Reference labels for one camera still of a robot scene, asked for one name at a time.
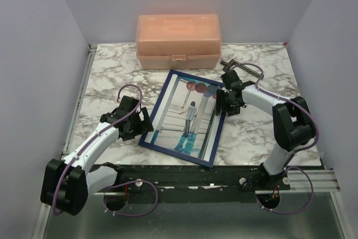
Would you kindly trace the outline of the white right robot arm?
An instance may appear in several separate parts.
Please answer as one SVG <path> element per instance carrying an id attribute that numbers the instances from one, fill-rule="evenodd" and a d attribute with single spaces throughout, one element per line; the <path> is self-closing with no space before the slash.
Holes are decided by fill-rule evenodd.
<path id="1" fill-rule="evenodd" d="M 263 89 L 257 82 L 242 82 L 234 70 L 221 75 L 221 79 L 224 89 L 216 91 L 215 115 L 235 116 L 240 114 L 241 108 L 252 105 L 272 116 L 276 144 L 262 164 L 264 172 L 257 176 L 261 188 L 271 189 L 295 151 L 318 138 L 307 103 L 302 97 L 279 96 Z"/>

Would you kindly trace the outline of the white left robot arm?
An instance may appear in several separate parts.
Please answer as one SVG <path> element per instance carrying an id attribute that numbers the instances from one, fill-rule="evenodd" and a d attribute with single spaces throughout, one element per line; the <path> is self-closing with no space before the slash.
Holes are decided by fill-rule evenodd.
<path id="1" fill-rule="evenodd" d="M 153 131 L 148 110 L 141 99 L 123 96 L 119 106 L 100 117 L 93 133 L 61 160 L 52 159 L 45 168 L 40 200 L 54 215 L 77 215 L 90 195 L 103 189 L 119 191 L 124 169 L 105 162 L 93 168 L 99 157 L 118 140 L 127 141 Z"/>

